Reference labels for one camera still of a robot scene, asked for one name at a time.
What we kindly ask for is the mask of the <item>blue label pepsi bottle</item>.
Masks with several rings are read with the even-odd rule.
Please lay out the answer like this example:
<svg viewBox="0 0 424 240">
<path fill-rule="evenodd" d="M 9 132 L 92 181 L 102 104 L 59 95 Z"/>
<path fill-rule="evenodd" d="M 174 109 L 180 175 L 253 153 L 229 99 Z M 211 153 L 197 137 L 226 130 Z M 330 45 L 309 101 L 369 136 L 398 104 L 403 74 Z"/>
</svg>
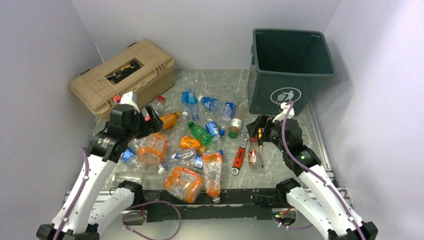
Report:
<svg viewBox="0 0 424 240">
<path fill-rule="evenodd" d="M 217 144 L 221 142 L 221 137 L 225 135 L 225 131 L 214 120 L 208 121 L 205 124 L 205 129 L 212 136 L 212 141 Z"/>
</svg>

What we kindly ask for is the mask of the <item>red cap cola bottle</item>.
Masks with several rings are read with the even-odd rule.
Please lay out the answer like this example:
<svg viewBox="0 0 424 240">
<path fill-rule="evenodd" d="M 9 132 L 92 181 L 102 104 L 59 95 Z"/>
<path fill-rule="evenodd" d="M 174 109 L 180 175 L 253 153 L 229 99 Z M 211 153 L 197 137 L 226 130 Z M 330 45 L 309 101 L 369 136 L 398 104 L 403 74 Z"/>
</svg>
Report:
<svg viewBox="0 0 424 240">
<path fill-rule="evenodd" d="M 259 153 L 258 139 L 256 137 L 251 137 L 248 147 L 248 165 L 251 170 L 258 170 L 261 167 Z"/>
</svg>

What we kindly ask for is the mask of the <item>crushed clear blue label bottle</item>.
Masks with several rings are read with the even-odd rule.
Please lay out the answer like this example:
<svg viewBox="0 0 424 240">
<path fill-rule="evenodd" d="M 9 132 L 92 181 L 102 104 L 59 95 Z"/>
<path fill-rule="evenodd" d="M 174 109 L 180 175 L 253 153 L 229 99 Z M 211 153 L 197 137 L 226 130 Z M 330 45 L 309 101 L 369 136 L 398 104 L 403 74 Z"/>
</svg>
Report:
<svg viewBox="0 0 424 240">
<path fill-rule="evenodd" d="M 195 148 L 182 149 L 172 154 L 168 159 L 158 165 L 158 173 L 164 175 L 175 167 L 185 167 L 199 173 L 203 169 L 202 156 L 198 155 Z"/>
</svg>

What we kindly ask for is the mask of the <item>tall orange label bottle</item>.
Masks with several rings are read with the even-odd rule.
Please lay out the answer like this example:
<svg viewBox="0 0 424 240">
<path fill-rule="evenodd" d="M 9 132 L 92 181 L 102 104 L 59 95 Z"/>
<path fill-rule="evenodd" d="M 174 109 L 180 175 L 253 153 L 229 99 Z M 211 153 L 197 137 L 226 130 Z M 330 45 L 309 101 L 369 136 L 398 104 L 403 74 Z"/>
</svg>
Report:
<svg viewBox="0 0 424 240">
<path fill-rule="evenodd" d="M 214 204 L 221 202 L 221 177 L 223 157 L 219 151 L 206 152 L 202 156 L 202 169 L 205 179 L 206 193 Z"/>
</svg>

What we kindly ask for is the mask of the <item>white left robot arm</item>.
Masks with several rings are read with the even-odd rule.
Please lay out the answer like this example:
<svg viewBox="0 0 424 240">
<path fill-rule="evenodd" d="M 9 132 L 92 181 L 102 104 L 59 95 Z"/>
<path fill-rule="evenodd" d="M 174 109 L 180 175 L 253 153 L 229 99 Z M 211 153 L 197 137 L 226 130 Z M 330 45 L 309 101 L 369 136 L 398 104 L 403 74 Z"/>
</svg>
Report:
<svg viewBox="0 0 424 240">
<path fill-rule="evenodd" d="M 98 240 L 105 228 L 123 210 L 139 209 L 145 198 L 141 184 L 125 180 L 98 208 L 97 197 L 121 154 L 135 138 L 160 132 L 163 121 L 151 105 L 144 107 L 150 120 L 145 120 L 135 106 L 124 103 L 112 108 L 104 129 L 96 133 L 87 148 L 82 148 L 83 165 L 72 190 L 51 223 L 39 226 L 40 240 Z"/>
</svg>

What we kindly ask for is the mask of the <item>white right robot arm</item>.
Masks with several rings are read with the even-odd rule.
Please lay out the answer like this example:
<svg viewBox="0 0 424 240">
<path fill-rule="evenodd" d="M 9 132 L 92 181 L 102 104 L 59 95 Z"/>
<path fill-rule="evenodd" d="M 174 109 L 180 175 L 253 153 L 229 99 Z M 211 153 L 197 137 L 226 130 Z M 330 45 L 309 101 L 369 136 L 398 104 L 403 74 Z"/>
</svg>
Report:
<svg viewBox="0 0 424 240">
<path fill-rule="evenodd" d="M 319 157 L 304 144 L 302 129 L 296 120 L 259 115 L 246 128 L 251 137 L 273 143 L 282 152 L 285 165 L 297 177 L 278 183 L 272 196 L 253 195 L 255 204 L 263 208 L 277 205 L 295 208 L 326 240 L 376 239 L 376 225 L 364 221 L 343 198 Z"/>
</svg>

